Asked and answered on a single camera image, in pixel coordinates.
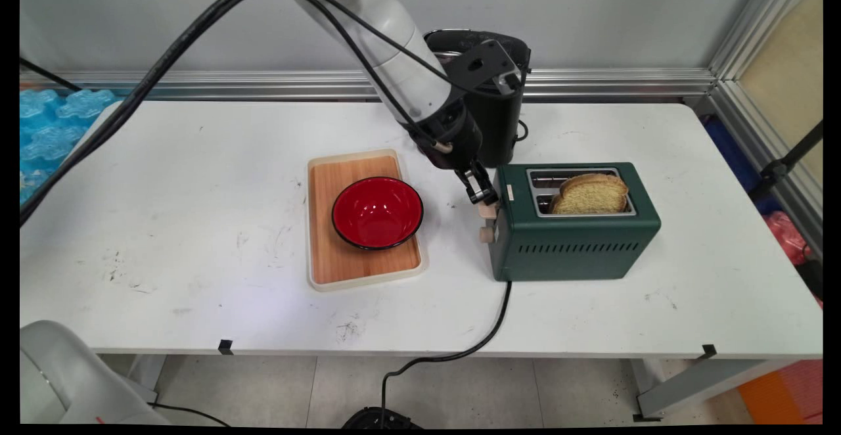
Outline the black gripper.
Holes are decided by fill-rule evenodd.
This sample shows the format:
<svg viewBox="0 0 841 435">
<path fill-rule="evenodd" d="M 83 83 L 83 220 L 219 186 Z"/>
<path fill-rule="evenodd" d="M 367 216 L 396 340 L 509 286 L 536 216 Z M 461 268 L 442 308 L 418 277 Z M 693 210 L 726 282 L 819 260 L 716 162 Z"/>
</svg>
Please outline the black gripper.
<svg viewBox="0 0 841 435">
<path fill-rule="evenodd" d="M 487 169 L 478 159 L 482 144 L 482 132 L 478 129 L 465 100 L 456 99 L 442 106 L 425 120 L 416 121 L 419 130 L 435 139 L 439 144 L 450 145 L 448 153 L 432 147 L 432 144 L 418 133 L 418 129 L 406 126 L 409 138 L 436 168 L 453 170 L 472 204 L 492 206 L 498 202 L 498 193 Z"/>
</svg>

